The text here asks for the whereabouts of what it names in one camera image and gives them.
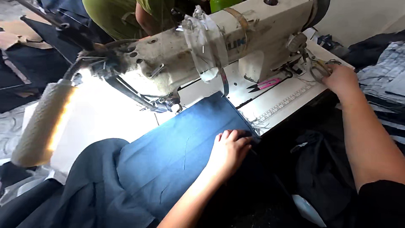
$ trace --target sleeve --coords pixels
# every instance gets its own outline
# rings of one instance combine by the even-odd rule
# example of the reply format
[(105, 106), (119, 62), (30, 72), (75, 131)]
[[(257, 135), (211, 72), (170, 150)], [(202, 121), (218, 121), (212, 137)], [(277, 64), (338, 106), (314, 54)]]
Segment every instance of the sleeve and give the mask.
[(405, 227), (405, 185), (377, 181), (360, 188), (356, 228)]
[(175, 26), (171, 16), (175, 0), (136, 0), (136, 2), (157, 22), (160, 22), (163, 28), (169, 29)]

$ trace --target sewing machine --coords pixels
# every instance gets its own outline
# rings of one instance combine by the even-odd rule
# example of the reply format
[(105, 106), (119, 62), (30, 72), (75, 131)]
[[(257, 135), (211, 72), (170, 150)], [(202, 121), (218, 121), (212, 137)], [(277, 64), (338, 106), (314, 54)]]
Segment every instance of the sewing machine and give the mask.
[[(63, 90), (50, 90), (55, 99), (44, 94), (42, 103), (26, 108), (24, 140), (12, 161), (28, 167), (52, 158), (54, 168), (68, 173), (91, 143), (132, 142), (219, 90), (262, 135), (326, 89), (311, 75), (310, 59), (348, 65), (301, 33), (322, 19), (328, 3), (247, 0), (209, 16), (197, 8), (177, 28), (85, 51), (58, 84)], [(73, 104), (78, 71), (84, 83)], [(277, 85), (246, 89), (275, 77)]]
[(245, 80), (261, 82), (297, 63), (305, 54), (301, 33), (318, 23), (329, 0), (247, 0), (206, 15), (198, 6), (181, 26), (141, 40), (116, 41), (82, 57), (93, 76), (155, 112), (180, 112), (181, 86), (221, 77), (239, 61)]

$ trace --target right hand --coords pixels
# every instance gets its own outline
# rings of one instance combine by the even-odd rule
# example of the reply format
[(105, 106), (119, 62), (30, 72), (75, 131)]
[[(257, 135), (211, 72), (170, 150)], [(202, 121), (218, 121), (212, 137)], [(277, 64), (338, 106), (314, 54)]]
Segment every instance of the right hand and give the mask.
[(322, 78), (323, 83), (332, 90), (339, 99), (352, 97), (354, 94), (361, 93), (358, 85), (357, 74), (349, 67), (337, 64), (327, 65), (333, 70), (332, 75)]
[(217, 135), (205, 172), (220, 182), (230, 178), (241, 166), (249, 150), (251, 137), (239, 138), (245, 131), (226, 130)]

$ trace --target thread snips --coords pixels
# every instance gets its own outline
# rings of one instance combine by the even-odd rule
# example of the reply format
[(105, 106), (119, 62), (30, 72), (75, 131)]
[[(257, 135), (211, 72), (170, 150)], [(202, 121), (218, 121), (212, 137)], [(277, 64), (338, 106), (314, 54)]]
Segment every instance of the thread snips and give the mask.
[(269, 79), (269, 80), (262, 81), (261, 83), (249, 86), (249, 87), (247, 87), (247, 89), (253, 89), (253, 90), (251, 90), (249, 92), (256, 92), (256, 91), (260, 91), (262, 89), (265, 89), (267, 87), (277, 85), (280, 81), (281, 80), (278, 77), (277, 78), (272, 78), (272, 79)]

